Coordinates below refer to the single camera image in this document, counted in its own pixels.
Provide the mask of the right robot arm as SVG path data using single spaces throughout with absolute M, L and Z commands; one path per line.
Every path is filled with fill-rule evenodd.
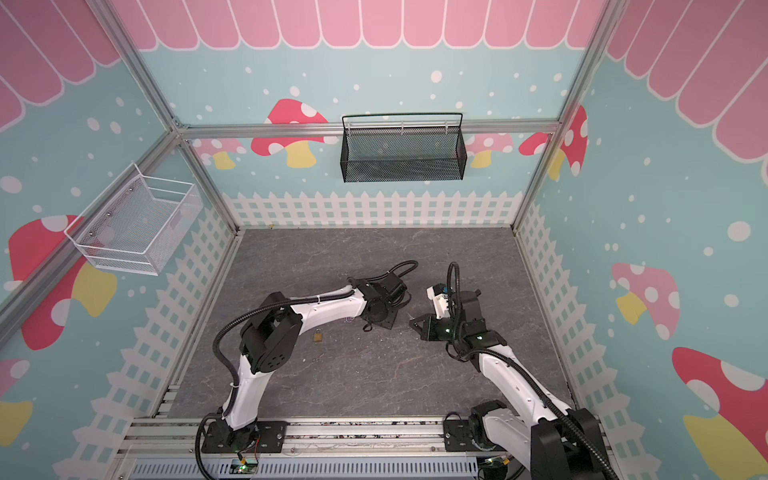
M 461 288 L 459 264 L 452 262 L 446 282 L 428 289 L 435 312 L 410 322 L 422 340 L 444 343 L 452 359 L 472 365 L 505 397 L 470 414 L 477 447 L 503 449 L 532 479 L 617 479 L 596 416 L 571 408 L 534 378 L 487 327 L 479 296 Z

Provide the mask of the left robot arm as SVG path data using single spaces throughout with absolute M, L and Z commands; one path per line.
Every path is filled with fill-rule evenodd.
M 363 330 L 392 329 L 411 299 L 403 277 L 418 267 L 402 261 L 380 275 L 349 278 L 338 290 L 304 297 L 270 294 L 262 304 L 226 324 L 214 337 L 212 352 L 231 375 L 223 405 L 200 421 L 193 453 L 200 474 L 214 476 L 202 459 L 203 440 L 237 454 L 256 449 L 261 440 L 258 410 L 273 372 L 291 358 L 298 338 L 321 325 L 360 318 Z

